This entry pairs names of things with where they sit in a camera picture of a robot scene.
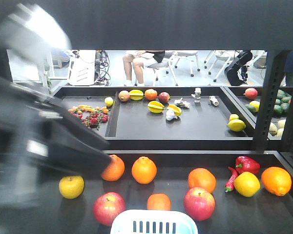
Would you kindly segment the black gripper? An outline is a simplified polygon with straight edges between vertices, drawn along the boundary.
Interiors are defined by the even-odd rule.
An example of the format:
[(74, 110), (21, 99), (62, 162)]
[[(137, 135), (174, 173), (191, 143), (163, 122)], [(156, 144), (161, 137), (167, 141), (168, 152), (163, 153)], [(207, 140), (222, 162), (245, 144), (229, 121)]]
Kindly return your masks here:
[(100, 175), (111, 162), (103, 137), (61, 106), (51, 105), (48, 119), (36, 105), (0, 78), (0, 234), (55, 234), (56, 194), (45, 182), (64, 169)]

